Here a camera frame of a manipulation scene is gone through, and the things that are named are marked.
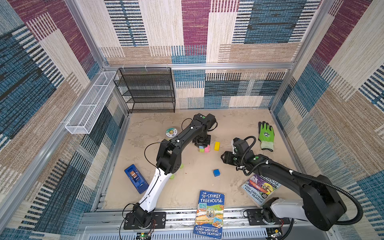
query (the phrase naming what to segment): black mesh shelf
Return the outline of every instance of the black mesh shelf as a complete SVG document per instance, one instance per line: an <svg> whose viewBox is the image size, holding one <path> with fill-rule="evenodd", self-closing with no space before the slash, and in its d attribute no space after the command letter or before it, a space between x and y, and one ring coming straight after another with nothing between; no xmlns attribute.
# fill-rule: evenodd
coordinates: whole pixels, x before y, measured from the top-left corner
<svg viewBox="0 0 384 240"><path fill-rule="evenodd" d="M170 68L120 68L115 81L131 113L174 113Z"/></svg>

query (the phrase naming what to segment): green glove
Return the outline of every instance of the green glove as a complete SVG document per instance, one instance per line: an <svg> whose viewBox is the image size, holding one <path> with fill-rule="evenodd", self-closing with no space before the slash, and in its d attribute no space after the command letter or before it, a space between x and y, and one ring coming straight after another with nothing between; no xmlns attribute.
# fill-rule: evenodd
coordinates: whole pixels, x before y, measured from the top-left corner
<svg viewBox="0 0 384 240"><path fill-rule="evenodd" d="M273 139L275 133L273 132L272 126L267 122L259 122L259 141L262 143L262 150L268 149L273 152Z"/></svg>

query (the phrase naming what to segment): book cover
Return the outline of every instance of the book cover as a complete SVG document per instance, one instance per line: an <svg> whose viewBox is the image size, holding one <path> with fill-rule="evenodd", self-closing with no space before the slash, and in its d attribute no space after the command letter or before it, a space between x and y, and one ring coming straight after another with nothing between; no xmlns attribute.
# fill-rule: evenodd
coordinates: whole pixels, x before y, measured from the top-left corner
<svg viewBox="0 0 384 240"><path fill-rule="evenodd" d="M280 185L280 183L273 179L255 174L242 185L242 188L261 207L267 197L279 188Z"/></svg>
<svg viewBox="0 0 384 240"><path fill-rule="evenodd" d="M223 232L224 194L200 191L194 234L221 239Z"/></svg>

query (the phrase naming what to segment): table surface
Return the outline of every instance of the table surface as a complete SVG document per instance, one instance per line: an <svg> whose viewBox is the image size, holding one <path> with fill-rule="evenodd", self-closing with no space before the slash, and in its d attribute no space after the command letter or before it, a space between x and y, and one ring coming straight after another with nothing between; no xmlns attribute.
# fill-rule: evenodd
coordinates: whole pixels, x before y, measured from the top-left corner
<svg viewBox="0 0 384 240"><path fill-rule="evenodd" d="M209 132L211 134L211 152L200 153L191 142L182 153L184 167L175 173L174 179L169 179L164 187L156 208L196 208L200 190L225 194L226 207L254 206L254 202L247 197L241 185L249 178L235 166L224 164L220 156L224 151L232 151L231 140L235 137L244 139L248 136L258 137L258 122L269 122L275 129L274 151L260 149L257 141L252 150L254 154L263 154L284 166L294 169L295 165L288 150L277 131L270 112L267 109L220 109L220 110L176 110L175 113L135 113L131 115L127 134L125 136L118 160L116 162L111 181L104 201L104 209L122 209L128 203L138 202L144 193L139 194L124 170L135 164L139 172L151 182L155 167L144 158L144 149L153 142L161 142L167 138L165 131L175 127L181 131L181 122L186 118L193 118L197 113L216 117L218 127ZM220 142L220 150L214 150L215 142ZM147 151L147 158L156 164L159 144L151 145ZM213 170L219 169L220 176L215 177ZM281 186L272 197L283 199L299 199L300 197L290 189Z"/></svg>

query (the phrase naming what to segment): glove cuff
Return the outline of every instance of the glove cuff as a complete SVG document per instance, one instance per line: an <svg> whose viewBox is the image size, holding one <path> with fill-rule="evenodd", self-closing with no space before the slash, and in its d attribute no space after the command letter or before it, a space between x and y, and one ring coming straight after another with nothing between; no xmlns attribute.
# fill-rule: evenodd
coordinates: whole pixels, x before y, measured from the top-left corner
<svg viewBox="0 0 384 240"><path fill-rule="evenodd" d="M261 148L262 150L269 150L273 152L273 142L262 141Z"/></svg>

